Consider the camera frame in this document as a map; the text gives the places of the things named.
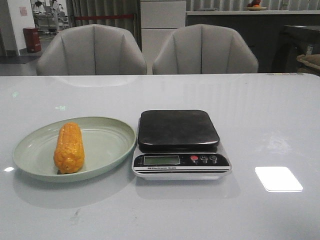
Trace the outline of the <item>fruit bowl on counter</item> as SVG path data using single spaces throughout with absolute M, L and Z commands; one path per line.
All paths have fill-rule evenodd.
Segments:
M 246 6 L 248 11 L 264 11 L 267 8 L 265 6 L 261 6 L 261 0 L 250 0 Z

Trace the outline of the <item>white drawer cabinet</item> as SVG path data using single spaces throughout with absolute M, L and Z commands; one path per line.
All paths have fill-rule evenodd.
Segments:
M 185 0 L 142 0 L 140 2 L 141 47 L 147 64 L 152 66 L 167 36 L 186 24 Z

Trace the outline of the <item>dark counter with white top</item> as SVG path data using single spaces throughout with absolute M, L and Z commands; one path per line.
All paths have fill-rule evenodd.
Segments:
M 189 11 L 186 25 L 228 27 L 240 33 L 258 60 L 260 73 L 272 73 L 279 33 L 284 26 L 320 26 L 318 10 Z

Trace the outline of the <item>dark appliance at right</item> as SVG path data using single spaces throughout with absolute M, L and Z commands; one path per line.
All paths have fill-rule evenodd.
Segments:
M 285 25 L 278 36 L 271 71 L 295 73 L 299 55 L 320 53 L 320 27 L 318 25 Z

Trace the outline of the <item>beige cushion at right edge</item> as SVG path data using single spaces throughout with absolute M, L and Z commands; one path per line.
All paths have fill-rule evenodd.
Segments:
M 296 57 L 296 60 L 299 63 L 298 73 L 320 76 L 320 54 L 301 54 Z

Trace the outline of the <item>red bin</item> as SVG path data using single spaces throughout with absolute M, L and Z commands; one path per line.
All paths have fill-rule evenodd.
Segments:
M 38 29 L 35 27 L 23 28 L 25 45 L 28 53 L 36 53 L 42 50 Z

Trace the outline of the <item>pale green round plate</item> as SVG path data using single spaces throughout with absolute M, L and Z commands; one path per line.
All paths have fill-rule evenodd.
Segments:
M 84 165 L 75 172 L 58 174 L 54 150 L 59 130 L 68 123 L 79 125 L 84 146 Z M 87 180 L 122 163 L 136 148 L 136 133 L 125 122 L 108 117 L 78 117 L 51 123 L 27 135 L 13 151 L 15 165 L 30 177 L 53 183 Z

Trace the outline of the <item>black silver kitchen scale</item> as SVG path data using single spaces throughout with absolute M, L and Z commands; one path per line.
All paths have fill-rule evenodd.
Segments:
M 133 173 L 145 180 L 217 180 L 232 171 L 208 113 L 198 109 L 141 113 L 140 154 Z

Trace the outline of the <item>orange corn cob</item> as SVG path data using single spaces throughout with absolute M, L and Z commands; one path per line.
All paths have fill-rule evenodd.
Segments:
M 53 159 L 60 174 L 76 173 L 83 167 L 85 151 L 77 123 L 67 122 L 61 127 Z

